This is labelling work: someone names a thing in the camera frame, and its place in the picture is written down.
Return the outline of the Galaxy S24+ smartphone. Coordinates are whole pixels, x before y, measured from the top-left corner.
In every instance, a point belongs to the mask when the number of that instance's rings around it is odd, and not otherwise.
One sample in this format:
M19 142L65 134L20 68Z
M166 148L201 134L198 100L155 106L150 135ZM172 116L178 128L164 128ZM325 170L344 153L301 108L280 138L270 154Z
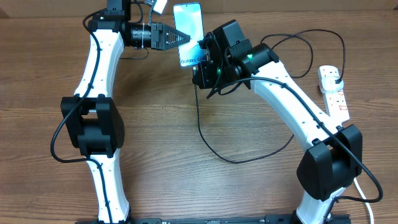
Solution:
M201 4L199 2L175 4L173 14L175 28L190 36L189 42L178 47L180 66L196 66L206 60L206 53L198 43L204 38Z

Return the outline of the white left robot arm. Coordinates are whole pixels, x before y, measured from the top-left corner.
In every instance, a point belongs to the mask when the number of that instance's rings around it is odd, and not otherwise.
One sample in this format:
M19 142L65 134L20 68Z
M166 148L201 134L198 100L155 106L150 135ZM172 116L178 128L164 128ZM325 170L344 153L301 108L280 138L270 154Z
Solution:
M191 37L167 24L131 20L128 0L108 1L104 9L87 15L82 23L90 34L90 52L85 71L73 96L62 98L63 119L50 142L52 157L64 164L86 162L98 199L94 223L132 223L121 176L120 153L125 140L123 119L113 101L116 69L126 47L165 51L186 44ZM63 127L78 159L62 159L55 141Z

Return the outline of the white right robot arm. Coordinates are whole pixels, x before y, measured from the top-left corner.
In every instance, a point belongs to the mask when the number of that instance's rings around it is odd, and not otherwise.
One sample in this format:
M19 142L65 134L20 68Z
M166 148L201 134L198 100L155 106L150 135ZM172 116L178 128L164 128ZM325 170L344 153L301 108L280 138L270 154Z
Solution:
M266 215L266 223L349 223L334 215L345 189L368 168L362 162L363 136L324 113L294 82L274 50L264 42L252 46L237 21L229 21L199 40L208 58L198 64L192 81L211 95L227 95L240 84L268 102L300 143L304 155L297 177L304 189L290 215Z

